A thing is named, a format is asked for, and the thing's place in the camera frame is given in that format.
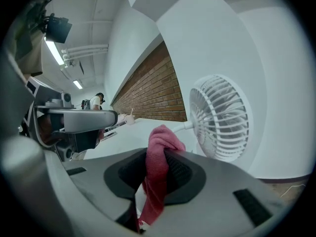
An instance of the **red cloth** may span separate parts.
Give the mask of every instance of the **red cloth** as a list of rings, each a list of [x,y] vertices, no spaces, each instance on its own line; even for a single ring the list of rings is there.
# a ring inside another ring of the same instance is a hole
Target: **red cloth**
[[[164,148],[185,151],[185,145],[165,125],[155,128],[149,135],[146,154],[146,178],[143,188],[147,199],[139,218],[151,225],[163,211],[163,200],[167,193],[167,164]]]

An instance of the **white pipe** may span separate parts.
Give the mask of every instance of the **white pipe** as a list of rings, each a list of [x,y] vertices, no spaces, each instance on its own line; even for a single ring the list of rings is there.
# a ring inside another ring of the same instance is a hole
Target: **white pipe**
[[[100,51],[108,51],[107,48],[98,48],[98,49],[88,49],[83,51],[77,51],[73,53],[66,53],[63,55],[63,59],[69,59],[71,56],[77,55],[77,54],[83,54],[83,53],[94,53],[94,52],[100,52]]]
[[[84,46],[78,46],[68,49],[62,49],[62,53],[73,52],[73,51],[79,51],[79,50],[85,50],[85,49],[93,49],[93,48],[106,48],[109,47],[109,44],[103,44],[103,45],[84,45]]]
[[[103,51],[103,52],[100,52],[100,53],[90,53],[90,54],[84,54],[84,55],[80,55],[80,56],[76,56],[76,57],[71,57],[69,59],[65,59],[64,61],[71,61],[71,60],[75,60],[75,59],[78,59],[78,58],[82,58],[82,57],[87,57],[87,56],[91,56],[91,55],[96,55],[96,54],[102,54],[102,53],[107,53],[107,51]]]
[[[184,129],[187,130],[187,129],[191,129],[191,128],[193,128],[193,123],[191,121],[186,121],[186,122],[183,122],[181,125],[176,126],[171,131],[173,133],[176,133],[178,131],[181,131],[181,130],[184,130]]]

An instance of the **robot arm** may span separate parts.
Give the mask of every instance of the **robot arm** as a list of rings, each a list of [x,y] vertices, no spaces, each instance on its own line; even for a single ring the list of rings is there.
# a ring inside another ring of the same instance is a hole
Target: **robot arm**
[[[30,136],[44,148],[55,147],[62,161],[70,159],[76,152],[82,152],[96,146],[100,129],[113,126],[118,121],[114,111],[77,110],[71,104],[71,96],[58,92],[35,78],[30,78],[27,87],[35,97],[24,122]],[[37,112],[50,115],[54,134],[61,134],[65,139],[53,144],[46,144],[40,137]]]

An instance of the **red brick wall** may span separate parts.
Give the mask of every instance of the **red brick wall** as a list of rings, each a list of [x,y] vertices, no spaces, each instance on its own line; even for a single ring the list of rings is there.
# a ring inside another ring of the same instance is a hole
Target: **red brick wall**
[[[165,43],[136,69],[112,104],[136,118],[187,121],[177,75]]]

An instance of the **white fan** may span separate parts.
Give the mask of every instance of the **white fan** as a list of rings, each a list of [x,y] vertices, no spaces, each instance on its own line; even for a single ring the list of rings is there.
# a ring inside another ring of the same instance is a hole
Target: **white fan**
[[[242,90],[229,78],[211,75],[190,92],[190,119],[173,129],[194,129],[206,156],[222,161],[240,157],[252,134],[252,112]]]

